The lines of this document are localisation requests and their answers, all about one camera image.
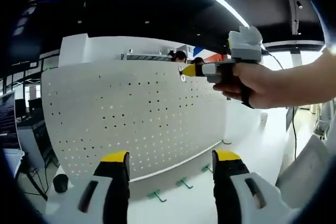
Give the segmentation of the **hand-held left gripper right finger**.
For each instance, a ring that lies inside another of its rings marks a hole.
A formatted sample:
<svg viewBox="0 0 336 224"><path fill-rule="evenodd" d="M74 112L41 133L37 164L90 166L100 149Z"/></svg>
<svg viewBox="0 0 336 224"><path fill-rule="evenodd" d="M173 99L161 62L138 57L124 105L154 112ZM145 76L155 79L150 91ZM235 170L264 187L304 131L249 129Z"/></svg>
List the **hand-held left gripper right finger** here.
<svg viewBox="0 0 336 224"><path fill-rule="evenodd" d="M218 223L292 223L299 215L280 190L250 172L234 152L216 149L213 156L214 198Z"/></svg>

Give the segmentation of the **person's right hand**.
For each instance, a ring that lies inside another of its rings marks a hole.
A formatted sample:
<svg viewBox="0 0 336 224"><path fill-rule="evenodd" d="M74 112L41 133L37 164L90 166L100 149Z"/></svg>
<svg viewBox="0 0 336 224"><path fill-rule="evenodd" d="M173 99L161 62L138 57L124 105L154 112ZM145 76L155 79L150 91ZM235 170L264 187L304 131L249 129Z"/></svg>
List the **person's right hand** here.
<svg viewBox="0 0 336 224"><path fill-rule="evenodd" d="M213 89L224 96L242 101L243 92L240 83L250 88L249 105L254 109L271 109L284 107L280 100L282 87L279 71L270 70L262 65L238 63L233 67L234 80L229 83L222 81L215 84Z"/></svg>

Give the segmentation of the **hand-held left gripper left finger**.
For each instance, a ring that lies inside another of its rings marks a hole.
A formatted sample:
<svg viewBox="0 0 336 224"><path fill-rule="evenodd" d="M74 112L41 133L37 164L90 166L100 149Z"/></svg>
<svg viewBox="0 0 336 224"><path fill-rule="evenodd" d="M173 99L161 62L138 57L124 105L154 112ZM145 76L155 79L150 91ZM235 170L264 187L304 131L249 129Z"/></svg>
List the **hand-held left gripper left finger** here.
<svg viewBox="0 0 336 224"><path fill-rule="evenodd" d="M69 199L70 223L127 223L129 152L104 156L93 174L77 182Z"/></svg>

